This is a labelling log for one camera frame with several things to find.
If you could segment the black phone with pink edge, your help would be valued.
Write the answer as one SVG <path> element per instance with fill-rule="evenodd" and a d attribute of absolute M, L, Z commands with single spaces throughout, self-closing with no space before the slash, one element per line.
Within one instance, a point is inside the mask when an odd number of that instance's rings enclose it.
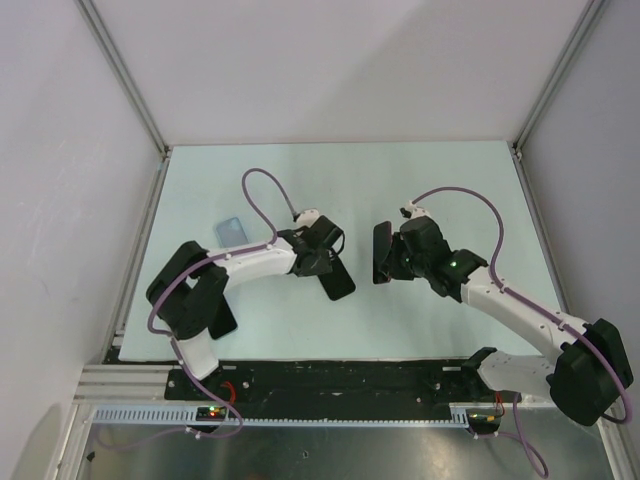
<path fill-rule="evenodd" d="M 331 259 L 331 271 L 318 276 L 331 301 L 338 301 L 356 291 L 356 285 L 339 257 Z"/>

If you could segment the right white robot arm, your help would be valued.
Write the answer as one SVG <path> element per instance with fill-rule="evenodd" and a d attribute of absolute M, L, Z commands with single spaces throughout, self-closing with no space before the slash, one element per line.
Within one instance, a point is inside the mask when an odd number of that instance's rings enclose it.
<path fill-rule="evenodd" d="M 549 311 L 491 275 L 489 263 L 453 250 L 437 223 L 417 216 L 398 231 L 385 221 L 373 229 L 373 281 L 426 280 L 444 298 L 475 308 L 506 326 L 537 350 L 535 356 L 483 348 L 469 358 L 464 393 L 476 401 L 495 391 L 552 401 L 568 418 L 591 426 L 632 384 L 633 374 L 619 330 L 609 321 L 588 323 Z"/>

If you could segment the black phone case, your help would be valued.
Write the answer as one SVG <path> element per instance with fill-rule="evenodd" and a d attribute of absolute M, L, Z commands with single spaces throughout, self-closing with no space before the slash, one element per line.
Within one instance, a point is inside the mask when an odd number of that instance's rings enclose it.
<path fill-rule="evenodd" d="M 399 278 L 399 248 L 400 239 L 398 234 L 393 231 L 390 221 L 383 221 L 374 227 L 372 280 L 375 285 L 380 285 L 375 283 L 375 271 L 380 268 L 397 269 Z"/>

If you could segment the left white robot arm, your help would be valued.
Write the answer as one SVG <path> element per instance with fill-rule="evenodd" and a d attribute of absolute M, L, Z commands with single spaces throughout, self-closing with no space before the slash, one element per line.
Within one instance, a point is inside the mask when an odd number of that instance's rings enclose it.
<path fill-rule="evenodd" d="M 344 231 L 316 209 L 294 216 L 295 227 L 275 233 L 268 243 L 211 254 L 195 241 L 182 244 L 146 290 L 155 318 L 168 326 L 167 336 L 179 362 L 189 371 L 187 387 L 201 399 L 221 389 L 219 359 L 212 341 L 237 328 L 225 292 L 269 276 L 316 277 L 332 301 L 355 292 L 356 286 L 335 244 Z"/>

